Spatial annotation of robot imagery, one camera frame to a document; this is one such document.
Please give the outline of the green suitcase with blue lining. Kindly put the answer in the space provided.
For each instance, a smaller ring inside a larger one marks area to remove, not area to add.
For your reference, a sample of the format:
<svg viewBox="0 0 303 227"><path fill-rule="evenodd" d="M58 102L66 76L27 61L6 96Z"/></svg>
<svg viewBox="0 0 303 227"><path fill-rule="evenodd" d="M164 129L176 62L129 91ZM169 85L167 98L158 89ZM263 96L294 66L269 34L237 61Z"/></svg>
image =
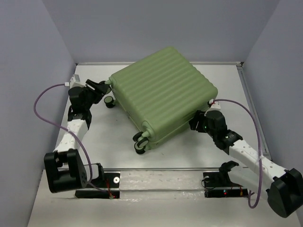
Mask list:
<svg viewBox="0 0 303 227"><path fill-rule="evenodd" d="M138 132L134 149L141 155L189 126L197 111L206 111L218 89L174 47L163 48L107 80L112 95L106 107L119 105Z"/></svg>

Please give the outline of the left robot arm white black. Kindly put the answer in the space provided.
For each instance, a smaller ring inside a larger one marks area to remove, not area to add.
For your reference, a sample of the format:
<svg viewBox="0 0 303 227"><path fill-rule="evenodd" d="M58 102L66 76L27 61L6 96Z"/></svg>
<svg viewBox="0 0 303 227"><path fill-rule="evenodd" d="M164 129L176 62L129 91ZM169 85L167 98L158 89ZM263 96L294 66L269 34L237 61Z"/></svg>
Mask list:
<svg viewBox="0 0 303 227"><path fill-rule="evenodd" d="M84 86L72 86L68 90L70 106L67 126L59 145L44 156L44 165L50 192L58 193L85 188L88 184L101 186L105 175L92 169L89 161L85 167L80 157L81 149L87 156L82 140L88 132L91 121L91 107L98 104L111 91L105 81L99 83L86 80Z"/></svg>

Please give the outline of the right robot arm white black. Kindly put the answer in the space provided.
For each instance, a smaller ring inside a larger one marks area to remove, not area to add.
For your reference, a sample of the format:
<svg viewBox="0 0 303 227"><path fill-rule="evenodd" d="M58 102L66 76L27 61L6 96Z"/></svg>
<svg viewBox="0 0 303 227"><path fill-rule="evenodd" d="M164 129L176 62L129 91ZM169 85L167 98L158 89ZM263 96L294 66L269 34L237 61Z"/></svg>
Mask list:
<svg viewBox="0 0 303 227"><path fill-rule="evenodd" d="M229 130L224 115L218 110L196 111L189 121L190 129L207 133L218 149L243 163L263 183L270 208L286 218L303 204L303 176L292 168L279 166L253 149L241 135Z"/></svg>

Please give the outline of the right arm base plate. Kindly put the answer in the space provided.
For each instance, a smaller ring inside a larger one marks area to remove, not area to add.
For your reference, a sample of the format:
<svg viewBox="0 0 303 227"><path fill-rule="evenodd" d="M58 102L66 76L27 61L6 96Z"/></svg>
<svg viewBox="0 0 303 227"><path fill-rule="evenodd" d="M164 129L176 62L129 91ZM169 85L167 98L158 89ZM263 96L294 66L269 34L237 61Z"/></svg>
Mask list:
<svg viewBox="0 0 303 227"><path fill-rule="evenodd" d="M201 186L205 189L206 198L247 198L247 188L233 183L228 174L204 172Z"/></svg>

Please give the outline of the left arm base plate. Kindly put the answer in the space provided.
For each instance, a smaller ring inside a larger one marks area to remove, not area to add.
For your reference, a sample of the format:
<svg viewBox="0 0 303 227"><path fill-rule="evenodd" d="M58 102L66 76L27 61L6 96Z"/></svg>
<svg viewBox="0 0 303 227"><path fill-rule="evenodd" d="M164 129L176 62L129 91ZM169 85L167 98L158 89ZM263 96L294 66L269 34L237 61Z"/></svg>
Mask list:
<svg viewBox="0 0 303 227"><path fill-rule="evenodd" d="M120 172L105 172L105 179L97 177L92 180L94 188L88 184L86 188L75 191L78 199L119 199L120 198Z"/></svg>

